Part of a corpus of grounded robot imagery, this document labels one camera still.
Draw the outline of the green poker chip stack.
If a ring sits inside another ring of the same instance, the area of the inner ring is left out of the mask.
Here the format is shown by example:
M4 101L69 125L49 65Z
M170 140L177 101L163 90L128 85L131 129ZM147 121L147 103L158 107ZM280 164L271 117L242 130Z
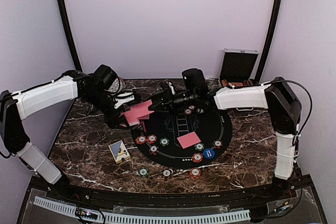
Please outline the green poker chip stack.
M148 177L149 176L149 170L147 168L140 168L138 170L138 174L140 177Z

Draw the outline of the brown poker chip stack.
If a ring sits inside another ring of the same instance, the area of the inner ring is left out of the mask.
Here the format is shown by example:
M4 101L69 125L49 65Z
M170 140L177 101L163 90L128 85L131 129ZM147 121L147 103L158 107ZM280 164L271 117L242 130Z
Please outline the brown poker chip stack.
M162 175L163 175L163 177L165 177L165 178L169 178L169 177L171 177L171 176L173 175L173 173L174 173L174 170L168 168L168 169L164 169L164 170L163 170Z

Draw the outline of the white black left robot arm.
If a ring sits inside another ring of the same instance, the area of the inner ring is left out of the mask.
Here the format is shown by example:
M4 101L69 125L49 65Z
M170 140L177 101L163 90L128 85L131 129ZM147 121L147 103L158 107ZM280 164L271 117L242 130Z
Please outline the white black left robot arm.
M59 78L22 91L1 93L1 139L11 156L25 164L51 185L66 179L63 172L30 140L22 121L55 104L83 98L104 115L110 128L128 128L122 115L124 104L135 99L133 92L112 93L109 88L118 80L117 74L105 65L94 73L68 70Z

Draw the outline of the red card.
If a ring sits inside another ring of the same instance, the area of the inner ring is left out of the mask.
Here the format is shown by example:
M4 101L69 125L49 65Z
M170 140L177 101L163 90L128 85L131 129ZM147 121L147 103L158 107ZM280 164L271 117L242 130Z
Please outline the red card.
M152 105L152 100L147 100L137 105L130 107L131 115L136 119L149 119L150 114L154 111L149 110L149 106Z

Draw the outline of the red card mat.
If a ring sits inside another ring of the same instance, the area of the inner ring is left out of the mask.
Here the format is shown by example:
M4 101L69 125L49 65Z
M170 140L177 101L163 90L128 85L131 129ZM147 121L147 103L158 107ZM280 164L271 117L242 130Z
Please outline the red card mat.
M183 136L180 136L177 138L177 140L183 149L186 149L201 142L196 132L191 132Z

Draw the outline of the blue small blind button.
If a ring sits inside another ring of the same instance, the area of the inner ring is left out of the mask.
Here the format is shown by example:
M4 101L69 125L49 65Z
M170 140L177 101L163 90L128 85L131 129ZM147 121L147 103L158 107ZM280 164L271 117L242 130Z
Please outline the blue small blind button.
M204 149L203 156L206 159L212 159L215 157L215 151L212 148Z

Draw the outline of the red poker chip stack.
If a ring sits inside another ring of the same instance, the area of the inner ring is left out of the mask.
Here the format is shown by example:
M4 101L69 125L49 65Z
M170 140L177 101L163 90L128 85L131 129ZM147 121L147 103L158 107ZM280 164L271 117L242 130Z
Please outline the red poker chip stack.
M190 170L190 178L191 179L199 179L202 175L202 172L199 168L192 168Z

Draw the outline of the red playing card deck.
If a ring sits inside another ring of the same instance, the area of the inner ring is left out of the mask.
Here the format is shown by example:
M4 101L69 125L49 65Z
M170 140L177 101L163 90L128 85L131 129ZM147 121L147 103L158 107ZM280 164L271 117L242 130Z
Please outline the red playing card deck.
M133 109L121 113L126 118L126 121L130 126L134 126L140 123L143 119L149 119L151 112L145 109Z

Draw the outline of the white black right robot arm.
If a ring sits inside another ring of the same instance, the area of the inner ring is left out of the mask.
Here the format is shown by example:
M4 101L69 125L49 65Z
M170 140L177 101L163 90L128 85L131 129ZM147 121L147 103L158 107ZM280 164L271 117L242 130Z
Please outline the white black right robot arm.
M294 91L282 77L271 82L248 87L208 88L204 79L185 77L185 91L176 91L174 85L162 82L163 92L149 107L152 111L174 111L194 105L207 111L210 108L263 108L268 110L277 137L277 159L274 176L288 180L297 157L297 139L302 105Z

